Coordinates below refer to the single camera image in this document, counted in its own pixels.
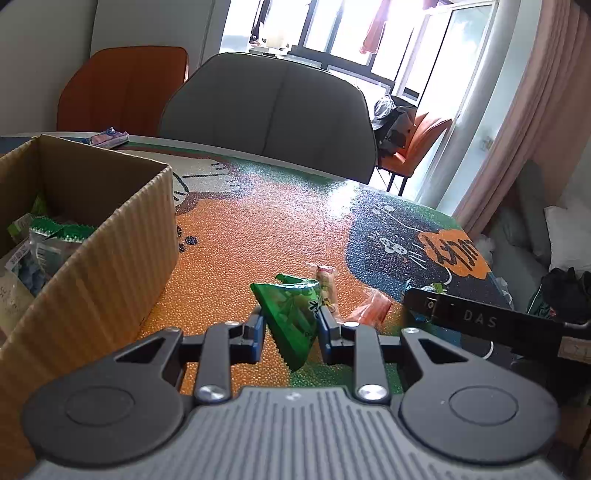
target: red cloth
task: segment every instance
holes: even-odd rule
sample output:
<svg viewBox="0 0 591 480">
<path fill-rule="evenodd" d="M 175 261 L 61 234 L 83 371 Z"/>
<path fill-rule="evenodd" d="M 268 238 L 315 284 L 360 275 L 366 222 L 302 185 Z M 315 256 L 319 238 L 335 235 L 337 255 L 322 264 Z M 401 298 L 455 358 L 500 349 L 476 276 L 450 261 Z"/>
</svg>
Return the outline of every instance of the red cloth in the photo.
<svg viewBox="0 0 591 480">
<path fill-rule="evenodd" d="M 392 0 L 382 0 L 382 3 L 379 5 L 375 18 L 369 26 L 368 34 L 359 49 L 360 53 L 378 52 L 379 43 L 382 40 L 382 34 L 384 33 L 384 27 L 386 26 L 386 20 L 388 19 L 388 10 L 390 9 L 391 1 Z"/>
</svg>

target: curtain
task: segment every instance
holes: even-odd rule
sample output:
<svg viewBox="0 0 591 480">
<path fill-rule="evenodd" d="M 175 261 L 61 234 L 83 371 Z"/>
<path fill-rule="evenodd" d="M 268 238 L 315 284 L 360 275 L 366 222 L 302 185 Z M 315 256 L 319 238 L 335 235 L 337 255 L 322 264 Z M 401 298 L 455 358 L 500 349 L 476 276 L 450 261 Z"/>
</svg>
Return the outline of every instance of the curtain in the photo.
<svg viewBox="0 0 591 480">
<path fill-rule="evenodd" d="M 388 19 L 388 11 L 390 10 L 391 0 L 382 0 L 378 7 L 378 11 L 375 14 L 375 18 L 372 20 L 369 26 L 368 34 L 359 49 L 360 53 L 377 53 L 379 43 L 382 40 L 382 34 L 384 33 L 384 27 L 386 26 L 386 20 Z"/>
<path fill-rule="evenodd" d="M 473 238 L 523 165 L 540 165 L 554 202 L 591 133 L 591 23 L 571 0 L 543 0 L 534 46 L 507 117 L 453 216 Z"/>
</svg>

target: mosaic table surface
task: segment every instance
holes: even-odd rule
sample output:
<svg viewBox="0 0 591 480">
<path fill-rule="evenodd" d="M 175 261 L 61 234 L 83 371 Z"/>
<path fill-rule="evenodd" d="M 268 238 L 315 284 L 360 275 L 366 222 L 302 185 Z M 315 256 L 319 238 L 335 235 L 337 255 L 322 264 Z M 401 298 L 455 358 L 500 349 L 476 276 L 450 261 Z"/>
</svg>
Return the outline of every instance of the mosaic table surface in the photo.
<svg viewBox="0 0 591 480">
<path fill-rule="evenodd" d="M 343 316 L 378 288 L 394 304 L 381 333 L 404 326 L 399 303 L 407 280 L 441 283 L 448 293 L 506 307 L 492 274 L 455 220 L 354 181 L 206 151 L 132 142 L 122 150 L 169 163 L 174 171 L 179 259 L 144 322 L 140 337 L 166 326 L 185 335 L 227 320 L 245 321 L 256 305 L 252 282 L 277 273 L 310 275 L 306 262 L 337 268 Z M 422 323 L 436 335 L 507 364 L 506 348 Z M 182 392 L 190 393 L 196 365 Z M 392 392 L 400 392 L 393 365 Z M 324 365 L 315 345 L 306 364 L 290 372 L 269 332 L 262 361 L 232 367 L 233 389 L 244 385 L 351 385 L 352 369 Z"/>
</svg>

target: gray chair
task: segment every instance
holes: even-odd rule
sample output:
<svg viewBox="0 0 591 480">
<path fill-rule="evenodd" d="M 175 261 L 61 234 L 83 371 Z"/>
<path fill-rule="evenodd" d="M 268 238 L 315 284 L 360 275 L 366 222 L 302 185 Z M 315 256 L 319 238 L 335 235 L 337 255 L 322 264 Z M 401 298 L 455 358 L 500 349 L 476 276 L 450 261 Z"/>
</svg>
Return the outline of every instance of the gray chair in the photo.
<svg viewBox="0 0 591 480">
<path fill-rule="evenodd" d="M 365 98 L 288 60 L 222 53 L 169 100 L 160 136 L 276 158 L 368 183 L 376 163 Z"/>
</svg>

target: open cardboard box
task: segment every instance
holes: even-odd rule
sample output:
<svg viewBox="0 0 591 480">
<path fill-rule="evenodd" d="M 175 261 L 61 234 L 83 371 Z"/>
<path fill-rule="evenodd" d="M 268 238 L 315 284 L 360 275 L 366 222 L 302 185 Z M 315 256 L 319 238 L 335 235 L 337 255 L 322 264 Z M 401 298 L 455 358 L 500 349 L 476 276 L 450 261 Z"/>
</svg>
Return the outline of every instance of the open cardboard box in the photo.
<svg viewBox="0 0 591 480">
<path fill-rule="evenodd" d="M 166 164 L 46 135 L 0 157 L 0 257 L 40 192 L 53 215 L 98 227 L 0 349 L 0 478 L 34 464 L 29 395 L 136 339 L 178 257 L 172 184 Z"/>
</svg>

